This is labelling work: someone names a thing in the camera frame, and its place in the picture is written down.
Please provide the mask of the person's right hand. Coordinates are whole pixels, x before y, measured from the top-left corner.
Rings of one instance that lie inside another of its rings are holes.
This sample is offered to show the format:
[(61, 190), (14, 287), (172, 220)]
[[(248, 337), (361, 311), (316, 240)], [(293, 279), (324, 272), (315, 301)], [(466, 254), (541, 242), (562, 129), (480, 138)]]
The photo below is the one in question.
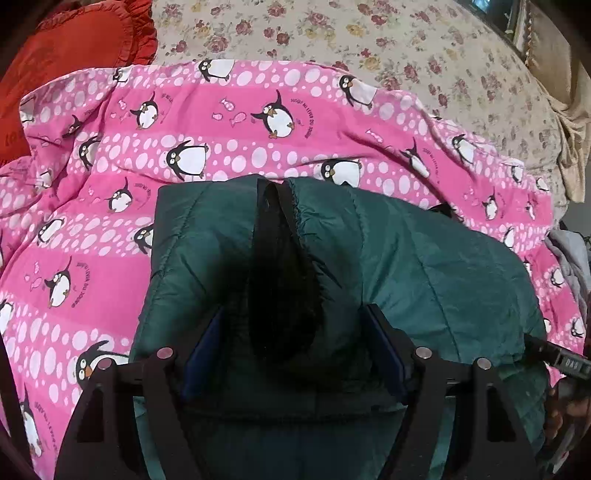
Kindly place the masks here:
[(574, 422), (578, 433), (584, 436), (590, 428), (590, 396), (576, 394), (574, 381), (568, 377), (560, 379), (548, 392), (545, 410), (544, 434), (550, 443), (563, 427), (565, 420)]

